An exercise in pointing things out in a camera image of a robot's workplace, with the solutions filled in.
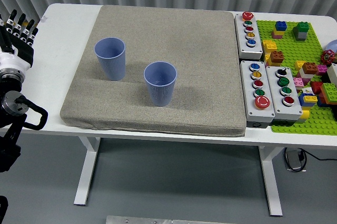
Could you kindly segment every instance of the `yellow lego brick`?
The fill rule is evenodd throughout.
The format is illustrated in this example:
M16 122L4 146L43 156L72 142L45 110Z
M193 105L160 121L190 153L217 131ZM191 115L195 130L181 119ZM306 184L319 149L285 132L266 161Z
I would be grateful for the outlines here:
M270 57L268 58L267 62L269 66L281 66L281 63L273 63Z
M278 30L276 30L275 27L274 27L274 29L273 29L273 32L274 32L274 35L275 35L275 36L283 36L284 33L285 33L285 31L278 31Z
M312 107L302 107L302 111L310 111Z
M309 110L303 110L303 108L302 108L302 115L301 115L301 117L300 117L300 119L308 119L309 118L309 116L310 116L310 111Z
M304 96L303 100L306 103L316 103L318 101L316 96Z
M263 40L263 48L265 53L273 52L274 50L277 50L277 45L272 40Z
M295 69L296 70L300 70L302 68L302 66L304 65L304 63L306 63L306 61L303 60L297 60L295 62Z
M264 64L266 65L268 62L268 59L270 58L270 53L267 53L264 55Z

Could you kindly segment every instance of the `black cable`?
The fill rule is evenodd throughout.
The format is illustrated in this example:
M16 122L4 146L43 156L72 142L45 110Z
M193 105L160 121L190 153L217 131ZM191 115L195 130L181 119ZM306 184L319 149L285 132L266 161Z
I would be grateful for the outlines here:
M321 158L318 158L317 156L311 154L310 152L306 151L305 149L301 149L301 153L300 155L303 155L303 160L304 160L304 164L301 164L301 167L299 169L293 169L290 164L289 164L289 161L288 161L288 158L286 156L286 150L287 148L284 148L283 150L283 158L284 158L284 161L286 163L286 165L288 166L289 169L291 169L293 172L300 172L302 171L304 168L305 168L305 165L306 165L306 161L307 161L307 157L306 157L306 154L309 154L310 156L316 158L317 160L319 161L337 161L337 159L334 159L334 158L325 158L325 159L321 159Z
M321 159L321 158L318 158L317 156L311 154L310 152L306 151L305 149L300 149L300 150L302 150L303 152L305 152L305 153L309 154L310 156L316 158L316 159L319 160L319 161L337 161L337 159L334 159L334 158L325 158L325 159Z

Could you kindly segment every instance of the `blue plastic cup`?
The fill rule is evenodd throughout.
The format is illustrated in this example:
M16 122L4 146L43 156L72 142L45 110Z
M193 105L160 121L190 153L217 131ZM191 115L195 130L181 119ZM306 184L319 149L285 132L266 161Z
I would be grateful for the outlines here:
M125 76L125 43L116 37L98 41L94 47L98 61L110 80L121 80Z
M152 103L159 107L168 105L172 100L177 70L167 62L154 62L144 70L144 79Z

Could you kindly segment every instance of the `gray control box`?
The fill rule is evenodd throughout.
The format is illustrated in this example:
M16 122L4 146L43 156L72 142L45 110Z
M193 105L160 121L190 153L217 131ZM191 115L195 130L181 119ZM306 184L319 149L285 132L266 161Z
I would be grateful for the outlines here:
M253 71L250 70L250 66L252 64L257 64L260 66L260 69L257 70L257 72L261 73L260 81L263 82L263 87L261 89L264 91L264 96L270 101L269 107L264 109L258 109L255 105L254 91L256 90L256 88L253 87L254 80L251 77ZM265 64L263 62L241 61L240 70L246 109L247 126L266 128L275 117L275 111L272 102L272 95L269 89Z
M246 39L246 32L244 26L244 20L242 19L241 14L236 14L234 17L235 29L236 29L236 39L237 46L239 50L240 59L251 59L251 60L260 60L262 56L262 44L260 39L259 30L257 28L257 23L255 17L251 19L253 33L255 35L254 40L256 44L254 47L249 47L247 45L248 39Z
M284 98L284 96L280 93L282 87L277 84L277 81L280 78L278 78L276 75L276 72L279 69L286 70L285 77L289 80L288 88L291 89L291 94L289 96L294 99L294 104L290 107L282 103L282 99ZM288 67L267 66L266 72L275 109L274 120L283 120L285 122L288 121L290 123L294 123L301 117L302 107L298 98L293 76L291 74L291 69Z

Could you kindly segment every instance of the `lego baseplate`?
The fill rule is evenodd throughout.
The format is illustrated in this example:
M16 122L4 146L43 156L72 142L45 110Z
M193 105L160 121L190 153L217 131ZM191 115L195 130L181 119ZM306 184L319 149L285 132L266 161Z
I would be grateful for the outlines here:
M288 28L282 39L273 39L272 31L275 21L257 21L257 26L261 40L273 40L276 42L277 50L281 50L284 55L282 66L291 68L293 77L296 76L295 62L304 60L320 64L322 47L316 34L309 24L307 39L303 42L296 41L292 29L297 22L287 22ZM321 81L320 76L314 76L312 81ZM272 126L275 133L293 133L310 135L337 135L337 122L335 121L330 108L313 106L310 110L310 117L302 124L295 123L293 126Z

